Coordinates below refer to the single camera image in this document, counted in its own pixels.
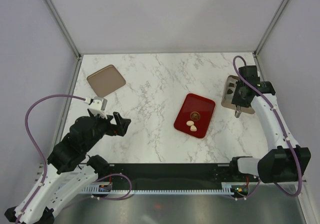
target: red tray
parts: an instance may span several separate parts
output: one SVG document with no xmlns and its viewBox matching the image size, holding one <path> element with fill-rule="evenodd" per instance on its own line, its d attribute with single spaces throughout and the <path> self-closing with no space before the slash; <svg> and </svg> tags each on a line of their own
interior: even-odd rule
<svg viewBox="0 0 320 224">
<path fill-rule="evenodd" d="M 186 95 L 181 110 L 174 122 L 174 128 L 193 137 L 204 138 L 215 106 L 216 103 L 208 98 L 192 93 Z M 188 121 L 194 122 L 196 131 L 190 130 L 191 127 L 187 125 Z"/>
</svg>

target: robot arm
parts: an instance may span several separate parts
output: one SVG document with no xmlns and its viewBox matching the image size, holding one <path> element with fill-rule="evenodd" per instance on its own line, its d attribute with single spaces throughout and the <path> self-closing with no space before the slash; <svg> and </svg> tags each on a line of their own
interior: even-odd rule
<svg viewBox="0 0 320 224">
<path fill-rule="evenodd" d="M 124 119 L 118 112 L 113 116 L 105 113 L 107 100 L 101 97 L 85 100 L 89 104 L 89 116 L 79 117 L 70 127 L 60 143 L 54 146 L 47 162 L 47 175 L 44 183 L 41 178 L 34 185 L 29 195 L 17 207 L 9 208 L 5 215 L 10 222 L 15 222 L 18 216 L 23 224 L 50 224 L 53 223 L 62 208 L 85 188 L 88 184 L 106 176 L 108 163 L 100 156 L 93 156 L 79 175 L 71 179 L 65 186 L 58 190 L 60 184 L 70 172 L 74 171 L 86 158 L 87 152 L 104 136 L 124 136 L 131 123 Z M 32 197 L 27 209 L 21 210 Z"/>
<path fill-rule="evenodd" d="M 268 153 L 262 158 L 234 157 L 231 165 L 234 172 L 251 174 L 260 177 L 264 183 L 295 182 L 298 180 L 297 165 L 287 144 L 287 139 L 298 157 L 301 174 L 303 175 L 309 160 L 310 151 L 307 147 L 300 147 L 299 143 L 292 136 L 284 118 L 279 110 L 276 92 L 268 81 L 260 81 L 256 66 L 244 66 L 239 68 L 240 75 L 257 88 L 277 109 L 279 118 L 284 126 L 287 137 L 283 135 L 282 128 L 270 105 L 265 99 L 252 90 L 242 80 L 236 83 L 236 89 L 232 103 L 236 105 L 235 116 L 239 117 L 241 107 L 252 107 L 256 112 L 263 128 Z"/>
</svg>

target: gray wall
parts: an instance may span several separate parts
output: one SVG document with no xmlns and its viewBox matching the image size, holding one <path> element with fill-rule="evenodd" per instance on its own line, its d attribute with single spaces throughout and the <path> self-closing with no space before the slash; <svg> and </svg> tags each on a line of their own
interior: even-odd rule
<svg viewBox="0 0 320 224">
<path fill-rule="evenodd" d="M 259 56 L 291 132 L 311 150 L 307 179 L 320 208 L 320 0 L 291 0 Z"/>
<path fill-rule="evenodd" d="M 38 99 L 68 90 L 76 58 L 43 0 L 0 0 L 0 223 L 33 186 L 40 158 L 24 127 Z M 30 130 L 48 155 L 63 99 L 30 115 Z"/>
<path fill-rule="evenodd" d="M 253 51 L 281 0 L 53 0 L 79 51 Z"/>
</svg>

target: brown tray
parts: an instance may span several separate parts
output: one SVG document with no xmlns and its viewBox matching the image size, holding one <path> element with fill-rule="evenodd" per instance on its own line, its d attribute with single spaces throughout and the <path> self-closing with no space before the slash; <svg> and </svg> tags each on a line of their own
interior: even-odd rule
<svg viewBox="0 0 320 224">
<path fill-rule="evenodd" d="M 237 81 L 239 81 L 239 77 L 235 75 L 229 75 L 225 81 L 223 96 L 221 101 L 221 106 L 223 106 L 224 108 L 236 110 L 236 106 L 232 104 L 231 101 L 232 101 L 232 97 L 234 96 Z M 255 110 L 253 110 L 252 107 L 249 107 L 249 108 L 241 107 L 241 112 L 254 114 Z"/>
<path fill-rule="evenodd" d="M 114 65 L 108 65 L 96 71 L 89 75 L 86 80 L 100 98 L 104 98 L 126 84 L 126 80 Z"/>
</svg>

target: marble table surface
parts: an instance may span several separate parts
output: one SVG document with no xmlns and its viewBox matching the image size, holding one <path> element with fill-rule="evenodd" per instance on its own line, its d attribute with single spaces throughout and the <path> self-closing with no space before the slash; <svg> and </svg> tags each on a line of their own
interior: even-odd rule
<svg viewBox="0 0 320 224">
<path fill-rule="evenodd" d="M 228 75 L 235 75 L 234 56 L 242 55 L 254 65 L 251 53 L 161 53 L 85 55 L 74 95 L 96 96 L 87 77 L 114 65 L 126 85 L 109 94 L 108 114 L 119 112 L 132 120 L 124 137 L 105 136 L 88 153 L 109 163 L 227 163 L 232 157 L 262 158 L 267 141 L 257 115 L 221 106 Z M 175 119 L 188 93 L 216 102 L 205 138 L 198 139 L 174 128 Z M 73 99 L 64 135 L 87 105 Z"/>
</svg>

